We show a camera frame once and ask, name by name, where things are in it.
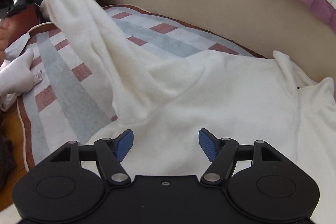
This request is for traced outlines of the white fleece garment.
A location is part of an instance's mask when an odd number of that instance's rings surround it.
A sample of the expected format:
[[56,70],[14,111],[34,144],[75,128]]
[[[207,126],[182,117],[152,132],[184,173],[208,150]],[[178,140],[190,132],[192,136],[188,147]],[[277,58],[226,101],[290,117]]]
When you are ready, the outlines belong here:
[[129,41],[94,0],[45,0],[45,9],[116,113],[93,140],[134,132],[122,163],[131,176],[201,176],[209,166],[201,128],[243,144],[261,139],[317,183],[313,221],[335,223],[333,79],[311,80],[279,51],[272,59],[206,50],[164,60]]

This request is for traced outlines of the white folded clothes pile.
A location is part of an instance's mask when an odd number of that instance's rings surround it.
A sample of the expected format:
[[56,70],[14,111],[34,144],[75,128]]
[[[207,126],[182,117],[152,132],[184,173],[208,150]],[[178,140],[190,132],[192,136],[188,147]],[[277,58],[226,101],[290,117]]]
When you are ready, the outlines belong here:
[[5,49],[5,61],[1,65],[1,111],[6,112],[17,98],[28,93],[43,80],[41,70],[32,72],[34,52],[25,50],[30,39],[26,33]]

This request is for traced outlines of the striped plush blanket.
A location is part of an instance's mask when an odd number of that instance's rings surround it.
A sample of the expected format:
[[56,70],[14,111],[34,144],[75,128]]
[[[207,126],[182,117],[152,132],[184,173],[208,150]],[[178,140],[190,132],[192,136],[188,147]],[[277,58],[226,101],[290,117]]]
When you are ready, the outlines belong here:
[[[138,7],[113,5],[105,10],[130,42],[161,59],[204,50],[254,55],[212,32]],[[23,129],[23,160],[26,170],[31,170],[69,140],[87,143],[117,116],[101,81],[54,25],[37,25],[7,48],[6,57],[12,61],[26,50],[34,53],[32,73],[42,78],[16,101]]]

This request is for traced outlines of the beige bed frame side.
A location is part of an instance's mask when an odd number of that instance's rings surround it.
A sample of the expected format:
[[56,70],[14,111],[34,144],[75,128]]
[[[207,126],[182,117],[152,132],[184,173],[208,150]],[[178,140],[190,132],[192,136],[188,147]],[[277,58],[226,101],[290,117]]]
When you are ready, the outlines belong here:
[[315,81],[335,76],[335,33],[298,0],[100,0],[208,30],[264,57],[281,51]]

